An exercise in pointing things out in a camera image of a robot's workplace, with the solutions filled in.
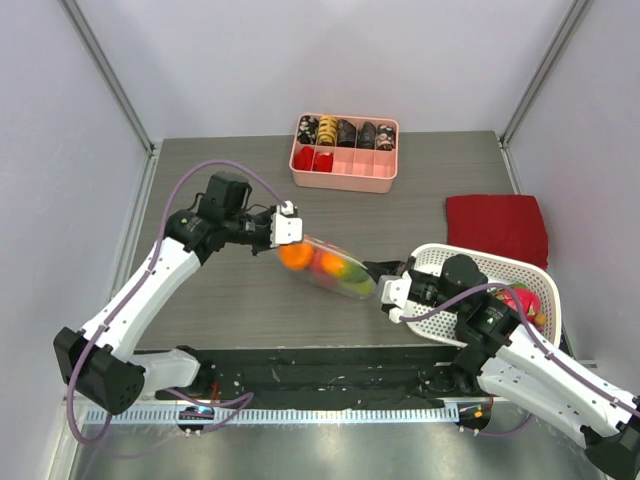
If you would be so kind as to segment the green pear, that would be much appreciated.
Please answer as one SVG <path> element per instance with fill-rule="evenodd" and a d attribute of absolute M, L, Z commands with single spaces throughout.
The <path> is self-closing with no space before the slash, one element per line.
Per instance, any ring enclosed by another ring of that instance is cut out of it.
<path fill-rule="evenodd" d="M 359 283 L 340 281 L 339 286 L 349 295 L 366 298 L 373 294 L 376 284 L 373 280 L 365 280 Z"/>

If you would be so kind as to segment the orange tangerine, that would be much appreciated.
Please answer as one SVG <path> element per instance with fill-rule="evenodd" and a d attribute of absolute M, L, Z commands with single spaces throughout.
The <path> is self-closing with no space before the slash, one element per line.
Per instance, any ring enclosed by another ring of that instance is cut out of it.
<path fill-rule="evenodd" d="M 306 242 L 283 245 L 278 249 L 278 256 L 282 265 L 289 270 L 301 271 L 311 264 L 314 257 L 314 248 Z"/>

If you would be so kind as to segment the orange green mango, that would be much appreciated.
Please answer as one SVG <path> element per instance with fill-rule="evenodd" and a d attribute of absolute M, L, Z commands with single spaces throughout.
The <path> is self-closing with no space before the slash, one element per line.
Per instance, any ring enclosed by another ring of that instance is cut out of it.
<path fill-rule="evenodd" d="M 369 278 L 367 272 L 349 258 L 326 252 L 324 268 L 327 274 L 339 281 L 359 283 Z"/>

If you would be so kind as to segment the clear polka dot zip bag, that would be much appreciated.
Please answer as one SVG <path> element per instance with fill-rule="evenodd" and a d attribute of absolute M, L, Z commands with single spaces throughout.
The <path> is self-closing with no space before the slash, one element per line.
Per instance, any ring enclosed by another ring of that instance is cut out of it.
<path fill-rule="evenodd" d="M 336 245 L 306 235 L 277 249 L 281 264 L 298 278 L 344 296 L 365 299 L 376 284 L 362 261 Z"/>

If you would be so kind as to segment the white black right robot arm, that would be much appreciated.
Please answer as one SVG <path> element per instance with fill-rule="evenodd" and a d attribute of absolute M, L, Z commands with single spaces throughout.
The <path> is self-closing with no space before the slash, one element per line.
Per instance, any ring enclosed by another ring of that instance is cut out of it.
<path fill-rule="evenodd" d="M 563 432 L 607 476 L 638 478 L 639 397 L 560 350 L 559 293 L 546 272 L 436 243 L 364 267 L 390 321 L 457 348 L 457 391 L 509 400 Z"/>

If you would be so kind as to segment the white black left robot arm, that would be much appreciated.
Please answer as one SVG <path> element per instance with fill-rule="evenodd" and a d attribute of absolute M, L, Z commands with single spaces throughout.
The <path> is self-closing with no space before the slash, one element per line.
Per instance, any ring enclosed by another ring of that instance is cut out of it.
<path fill-rule="evenodd" d="M 254 214 L 251 192 L 241 175 L 212 175 L 189 207 L 164 215 L 152 250 L 111 301 L 81 329 L 65 327 L 56 335 L 54 351 L 69 398 L 81 394 L 119 415 L 140 396 L 161 390 L 193 399 L 211 392 L 212 364 L 196 350 L 138 354 L 135 348 L 176 290 L 225 245 L 248 245 L 258 254 L 300 240 L 292 202 L 279 199 Z"/>

